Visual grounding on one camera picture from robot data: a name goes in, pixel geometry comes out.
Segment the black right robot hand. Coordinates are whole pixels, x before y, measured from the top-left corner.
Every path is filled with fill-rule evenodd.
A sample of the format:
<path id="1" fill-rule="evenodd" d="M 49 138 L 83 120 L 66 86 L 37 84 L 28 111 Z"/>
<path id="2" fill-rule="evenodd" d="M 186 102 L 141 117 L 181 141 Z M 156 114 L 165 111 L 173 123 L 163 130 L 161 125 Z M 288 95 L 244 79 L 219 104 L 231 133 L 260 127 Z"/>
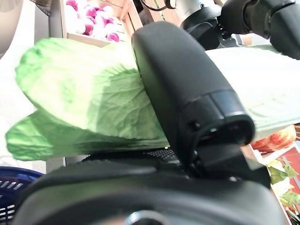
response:
<path id="1" fill-rule="evenodd" d="M 37 126 L 42 148 L 89 154 L 36 180 L 15 225 L 282 225 L 262 164 L 240 150 L 255 134 L 203 48 L 166 22 L 132 37 L 133 68 L 92 77 L 97 131 Z"/>

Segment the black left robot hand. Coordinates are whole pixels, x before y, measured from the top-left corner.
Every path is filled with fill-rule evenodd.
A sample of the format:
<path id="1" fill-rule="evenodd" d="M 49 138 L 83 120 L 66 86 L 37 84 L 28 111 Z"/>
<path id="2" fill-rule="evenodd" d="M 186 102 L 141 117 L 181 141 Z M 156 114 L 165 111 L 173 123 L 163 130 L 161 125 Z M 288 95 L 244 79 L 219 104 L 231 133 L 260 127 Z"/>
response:
<path id="1" fill-rule="evenodd" d="M 300 59 L 300 5 L 294 0 L 228 0 L 220 23 L 229 34 L 257 34 L 278 52 Z"/>

